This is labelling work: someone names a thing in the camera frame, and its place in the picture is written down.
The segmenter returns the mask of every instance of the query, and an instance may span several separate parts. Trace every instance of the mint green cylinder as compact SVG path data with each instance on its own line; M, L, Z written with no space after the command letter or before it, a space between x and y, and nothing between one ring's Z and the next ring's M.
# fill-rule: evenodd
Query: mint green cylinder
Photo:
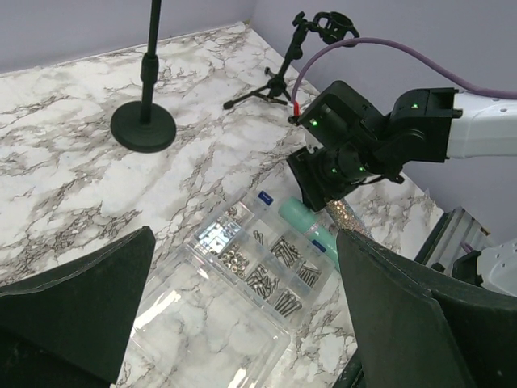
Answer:
M317 224L317 217L313 212L292 196L280 206L278 213L289 225L302 233L321 251L324 251L323 253L330 257L339 271L336 238L327 229Z

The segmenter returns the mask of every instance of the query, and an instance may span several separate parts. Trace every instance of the clear plastic container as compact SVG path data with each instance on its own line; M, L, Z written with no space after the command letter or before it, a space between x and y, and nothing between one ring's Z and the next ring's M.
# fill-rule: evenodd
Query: clear plastic container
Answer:
M132 341L174 386L259 387L289 345L274 310L224 273L217 256L181 246L146 286Z
M231 238L227 230L235 232ZM288 331L301 325L334 270L307 238L245 190L207 218L191 245L216 257L225 276L258 296L257 306Z

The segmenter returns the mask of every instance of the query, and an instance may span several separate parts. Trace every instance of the glittery object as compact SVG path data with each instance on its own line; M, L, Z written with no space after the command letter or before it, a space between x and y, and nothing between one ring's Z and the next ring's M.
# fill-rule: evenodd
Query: glittery object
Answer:
M344 200L332 200L326 204L326 210L339 229L352 229L372 237L370 230L355 214L352 207Z

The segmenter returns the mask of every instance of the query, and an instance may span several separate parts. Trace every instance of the microphone holder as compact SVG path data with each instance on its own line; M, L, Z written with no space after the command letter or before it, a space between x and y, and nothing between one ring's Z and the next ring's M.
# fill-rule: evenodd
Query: microphone holder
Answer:
M271 69L267 67L264 73L271 77L271 79L266 85L242 95L241 97L227 101L223 105L224 109L231 109L236 103L240 103L252 96L259 97L268 103L287 105L287 101L279 99L278 97L284 95L288 101L291 100L291 95L287 91L287 83L284 80L285 74L287 73L292 61L302 58L303 51L301 49L301 45L304 43L309 32L317 32L322 40L327 44L333 44L343 40L344 36L348 32L351 32L355 38L359 38L359 33L355 29L352 21L339 12L318 12L316 16L314 16L312 22L304 19L304 17L305 13L300 12L292 21L292 25L296 27L296 30L292 35L291 44L288 47L288 51L285 54L284 62L282 63L279 72L274 74ZM320 25L322 20L326 20L324 26ZM262 93L265 90L269 90L266 95Z
M111 118L111 133L124 147L143 153L164 150L176 138L172 115L153 103L154 84L158 80L158 29L162 0L153 0L149 26L149 43L141 65L142 100L119 107Z

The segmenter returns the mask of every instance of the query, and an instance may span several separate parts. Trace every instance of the white marble countertop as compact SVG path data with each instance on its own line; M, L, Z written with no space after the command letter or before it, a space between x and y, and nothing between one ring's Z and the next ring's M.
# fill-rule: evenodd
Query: white marble countertop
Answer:
M263 69L278 68L278 53L241 24L161 42L155 101L173 114L178 136L166 151L136 154L116 143L109 122L140 98L144 51L0 76L0 285L144 225L157 237L156 264L185 241L213 195L240 187L300 195L284 160L304 136L284 108L252 99L222 110L267 81ZM315 93L306 83L300 101ZM377 241L410 258L442 214L409 180L364 187L347 200ZM332 386L354 351L335 272L266 385ZM117 386L171 382L130 349Z

